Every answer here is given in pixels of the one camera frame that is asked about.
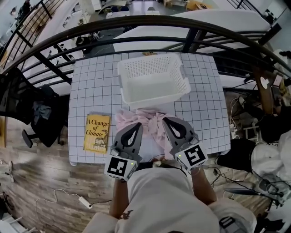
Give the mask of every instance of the pink cloth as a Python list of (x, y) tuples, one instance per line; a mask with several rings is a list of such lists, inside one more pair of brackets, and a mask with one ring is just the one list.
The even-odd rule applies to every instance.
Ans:
[(143, 136), (152, 135), (158, 145), (160, 145), (165, 152), (165, 159), (173, 159), (170, 154), (172, 149), (170, 142), (166, 136), (162, 119), (164, 117), (174, 117), (169, 114), (160, 113), (156, 110), (138, 109), (135, 112), (120, 109), (115, 115), (117, 131), (133, 123), (142, 123)]

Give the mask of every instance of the white plastic basket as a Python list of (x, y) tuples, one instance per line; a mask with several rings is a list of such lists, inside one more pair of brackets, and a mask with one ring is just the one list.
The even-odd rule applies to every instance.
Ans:
[(122, 100), (133, 109), (173, 102), (191, 91), (174, 53), (123, 60), (117, 68)]

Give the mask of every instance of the grid tablecloth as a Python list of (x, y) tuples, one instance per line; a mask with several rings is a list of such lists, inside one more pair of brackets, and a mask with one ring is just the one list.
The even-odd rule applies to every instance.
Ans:
[[(211, 56), (177, 53), (183, 63), (191, 92), (176, 102), (157, 106), (161, 112), (188, 121), (202, 140), (207, 153), (230, 149), (230, 131), (221, 80)], [(116, 135), (114, 115), (129, 109), (121, 99), (117, 63), (143, 56), (140, 52), (94, 57), (75, 64), (70, 92), (69, 155), (70, 162), (104, 163), (106, 154), (83, 150), (87, 114), (111, 115), (108, 147)], [(160, 153), (154, 142), (143, 139), (140, 155)]]

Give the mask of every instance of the gray cloth on chair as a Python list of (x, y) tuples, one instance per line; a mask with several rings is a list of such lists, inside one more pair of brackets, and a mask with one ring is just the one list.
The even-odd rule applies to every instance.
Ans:
[(49, 119), (51, 108), (43, 104), (43, 101), (35, 101), (33, 102), (33, 109), (34, 109), (34, 121), (35, 125), (37, 124), (39, 118), (44, 118), (46, 120)]

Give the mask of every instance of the yellow book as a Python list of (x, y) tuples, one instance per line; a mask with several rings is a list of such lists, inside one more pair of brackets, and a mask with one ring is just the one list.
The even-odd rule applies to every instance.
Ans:
[(84, 150), (107, 152), (110, 116), (87, 115)]

